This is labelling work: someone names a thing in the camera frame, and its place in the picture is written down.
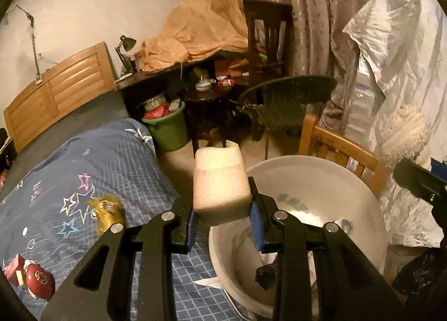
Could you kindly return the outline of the cream foam block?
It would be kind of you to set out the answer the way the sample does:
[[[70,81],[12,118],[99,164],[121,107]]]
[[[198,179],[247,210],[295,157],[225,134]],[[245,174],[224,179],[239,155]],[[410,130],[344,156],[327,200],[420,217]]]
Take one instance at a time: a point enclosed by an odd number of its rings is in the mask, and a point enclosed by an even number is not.
[[[193,209],[205,226],[249,216],[251,191],[237,143],[198,149],[193,173]]]

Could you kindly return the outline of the grey white sock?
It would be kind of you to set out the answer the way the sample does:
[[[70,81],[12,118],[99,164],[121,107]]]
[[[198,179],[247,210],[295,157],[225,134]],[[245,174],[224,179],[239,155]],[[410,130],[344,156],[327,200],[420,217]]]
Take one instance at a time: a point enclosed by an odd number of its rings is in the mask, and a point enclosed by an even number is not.
[[[407,159],[430,170],[430,133],[419,108],[415,105],[400,105],[383,123],[378,146],[384,162],[394,168]]]

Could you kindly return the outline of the black plaid cloth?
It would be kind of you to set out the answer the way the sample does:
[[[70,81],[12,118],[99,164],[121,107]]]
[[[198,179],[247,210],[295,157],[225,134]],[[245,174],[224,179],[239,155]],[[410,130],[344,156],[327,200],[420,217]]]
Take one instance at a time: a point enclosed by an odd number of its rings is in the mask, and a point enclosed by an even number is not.
[[[275,287],[277,281],[277,262],[274,261],[257,268],[255,281],[264,290],[269,290]]]

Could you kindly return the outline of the yellow snack packet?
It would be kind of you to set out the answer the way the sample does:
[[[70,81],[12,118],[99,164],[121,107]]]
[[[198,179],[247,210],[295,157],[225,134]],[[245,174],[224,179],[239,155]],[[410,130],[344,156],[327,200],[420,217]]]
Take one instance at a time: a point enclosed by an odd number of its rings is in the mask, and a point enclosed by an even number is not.
[[[125,207],[115,195],[107,194],[98,198],[91,198],[85,203],[96,216],[98,223],[95,232],[99,236],[104,234],[114,224],[122,224],[124,227],[128,227]]]

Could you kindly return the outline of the red apple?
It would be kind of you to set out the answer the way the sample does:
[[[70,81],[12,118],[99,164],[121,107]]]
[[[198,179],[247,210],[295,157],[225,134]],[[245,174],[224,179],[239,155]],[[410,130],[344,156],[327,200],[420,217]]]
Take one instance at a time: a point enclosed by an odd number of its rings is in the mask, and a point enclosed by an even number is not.
[[[55,280],[51,273],[37,263],[25,266],[26,286],[33,298],[49,301],[55,293]]]

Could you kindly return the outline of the white plastic basin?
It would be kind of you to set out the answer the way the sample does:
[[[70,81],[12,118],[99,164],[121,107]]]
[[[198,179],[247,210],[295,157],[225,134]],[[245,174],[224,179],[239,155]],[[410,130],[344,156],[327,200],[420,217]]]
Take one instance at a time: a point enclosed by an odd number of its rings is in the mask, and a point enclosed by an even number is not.
[[[259,193],[302,223],[335,222],[379,272],[386,262],[388,234],[376,196],[351,171],[328,160],[288,155],[250,167]],[[248,218],[214,226],[208,238],[211,262],[221,287],[248,311],[270,318],[274,291],[255,281],[257,268],[273,261],[252,240]]]

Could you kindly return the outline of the blue checked star bedspread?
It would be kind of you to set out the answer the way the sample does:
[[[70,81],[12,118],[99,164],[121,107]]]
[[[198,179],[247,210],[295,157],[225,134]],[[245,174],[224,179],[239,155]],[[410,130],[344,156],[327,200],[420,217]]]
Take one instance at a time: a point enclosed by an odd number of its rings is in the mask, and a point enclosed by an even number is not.
[[[1,200],[1,271],[19,254],[54,276],[56,290],[98,240],[95,198],[113,195],[128,227],[143,225],[180,198],[159,167],[151,133],[130,118],[65,141]],[[173,255],[178,320],[255,320],[221,286],[199,225],[188,255]]]

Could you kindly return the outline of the cream foam cube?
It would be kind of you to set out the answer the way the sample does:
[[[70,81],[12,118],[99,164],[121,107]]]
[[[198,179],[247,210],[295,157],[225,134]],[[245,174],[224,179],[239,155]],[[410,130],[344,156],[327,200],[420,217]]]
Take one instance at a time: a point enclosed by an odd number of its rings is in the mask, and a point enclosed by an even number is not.
[[[26,272],[24,270],[16,270],[17,284],[20,287],[26,287]]]

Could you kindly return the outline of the pink rectangular box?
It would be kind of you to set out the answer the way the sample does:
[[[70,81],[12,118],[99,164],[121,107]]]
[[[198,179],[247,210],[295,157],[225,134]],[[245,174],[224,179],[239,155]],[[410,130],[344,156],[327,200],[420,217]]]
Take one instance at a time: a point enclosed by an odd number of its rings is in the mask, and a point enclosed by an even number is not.
[[[6,276],[7,280],[12,284],[14,287],[19,287],[17,284],[17,278],[16,278],[16,270],[24,270],[24,263],[25,260],[20,254],[16,254],[15,257],[12,259],[12,261],[9,263],[9,265],[6,266],[4,269],[4,275]]]

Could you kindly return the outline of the green plastic bucket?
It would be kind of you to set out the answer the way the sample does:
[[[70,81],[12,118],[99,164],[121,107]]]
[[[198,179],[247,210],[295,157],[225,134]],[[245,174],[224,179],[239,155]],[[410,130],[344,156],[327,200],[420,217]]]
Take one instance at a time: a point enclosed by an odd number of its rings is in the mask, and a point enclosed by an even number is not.
[[[178,108],[168,115],[159,118],[148,118],[148,112],[142,122],[165,152],[177,151],[188,143],[189,137],[184,116],[185,102],[180,101]]]

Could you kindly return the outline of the dark wicker chair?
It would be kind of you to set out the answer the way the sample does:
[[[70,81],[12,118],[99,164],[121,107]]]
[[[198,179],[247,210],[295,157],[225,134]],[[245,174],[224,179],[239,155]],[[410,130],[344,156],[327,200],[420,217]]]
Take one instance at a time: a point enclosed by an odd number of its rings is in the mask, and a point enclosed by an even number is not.
[[[269,155],[270,135],[300,133],[306,114],[323,114],[336,85],[336,79],[321,75],[282,77],[263,81],[239,95],[236,106],[251,119],[253,141],[265,139],[264,158]]]

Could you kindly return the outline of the dark wooden desk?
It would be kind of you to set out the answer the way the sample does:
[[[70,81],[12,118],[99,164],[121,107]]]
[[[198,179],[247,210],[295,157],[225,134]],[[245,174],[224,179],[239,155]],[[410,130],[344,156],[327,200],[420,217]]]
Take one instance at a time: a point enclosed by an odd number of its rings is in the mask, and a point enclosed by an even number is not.
[[[194,89],[199,72],[204,71],[215,78],[215,58],[197,63],[180,63],[155,72],[136,71],[115,81],[115,87],[123,97],[129,116],[140,121],[144,114],[143,104],[152,97],[165,94],[167,99],[176,99],[187,88]]]

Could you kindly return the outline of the wooden slatted headboard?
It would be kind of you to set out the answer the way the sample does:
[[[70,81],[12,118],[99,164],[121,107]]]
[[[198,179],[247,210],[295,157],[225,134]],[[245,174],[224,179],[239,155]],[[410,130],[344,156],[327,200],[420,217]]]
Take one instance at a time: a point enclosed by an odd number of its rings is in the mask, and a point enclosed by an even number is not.
[[[9,136],[20,152],[59,120],[116,89],[106,43],[98,43],[58,63],[29,84],[4,110]]]

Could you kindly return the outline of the dark wooden chair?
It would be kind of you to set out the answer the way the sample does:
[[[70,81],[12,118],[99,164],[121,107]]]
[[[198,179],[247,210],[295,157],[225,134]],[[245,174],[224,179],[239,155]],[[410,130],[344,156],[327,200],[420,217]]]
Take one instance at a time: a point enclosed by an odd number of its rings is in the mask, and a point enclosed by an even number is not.
[[[286,74],[293,7],[288,3],[243,0],[248,28],[248,73],[251,81]]]

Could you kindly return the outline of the orange cloth cover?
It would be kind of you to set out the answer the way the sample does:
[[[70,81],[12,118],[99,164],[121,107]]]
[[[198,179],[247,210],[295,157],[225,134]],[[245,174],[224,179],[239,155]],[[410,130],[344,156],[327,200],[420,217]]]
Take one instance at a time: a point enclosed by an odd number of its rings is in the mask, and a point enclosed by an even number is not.
[[[220,50],[248,50],[248,27],[239,0],[184,0],[167,17],[157,37],[135,53],[138,69],[164,70],[202,61]]]

